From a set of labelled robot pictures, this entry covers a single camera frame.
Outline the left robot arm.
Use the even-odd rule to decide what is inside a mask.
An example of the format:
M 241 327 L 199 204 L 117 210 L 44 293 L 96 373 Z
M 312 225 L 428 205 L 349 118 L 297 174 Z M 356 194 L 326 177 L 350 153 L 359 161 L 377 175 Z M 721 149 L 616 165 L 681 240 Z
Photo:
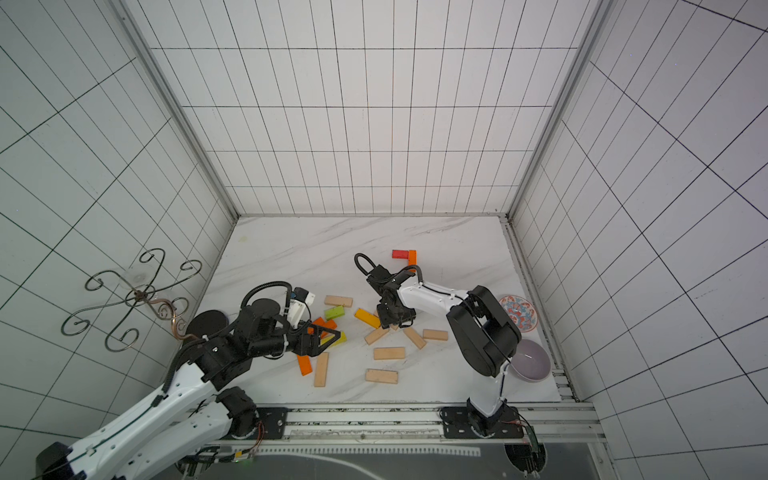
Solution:
M 147 479 L 209 443 L 262 439 L 261 412 L 234 381 L 256 358 L 317 357 L 340 338 L 306 312 L 297 300 L 242 303 L 233 322 L 178 351 L 154 392 L 74 444 L 55 442 L 39 453 L 36 478 Z

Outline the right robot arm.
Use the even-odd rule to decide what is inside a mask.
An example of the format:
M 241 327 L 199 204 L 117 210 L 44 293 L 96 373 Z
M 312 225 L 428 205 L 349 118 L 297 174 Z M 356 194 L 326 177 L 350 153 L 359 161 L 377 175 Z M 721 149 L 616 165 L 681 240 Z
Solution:
M 506 371 L 522 334 L 484 286 L 455 290 L 417 278 L 390 280 L 373 287 L 384 328 L 400 328 L 425 312 L 443 317 L 459 351 L 475 371 L 466 403 L 465 424 L 479 438 L 495 436 L 511 408 L 503 395 Z

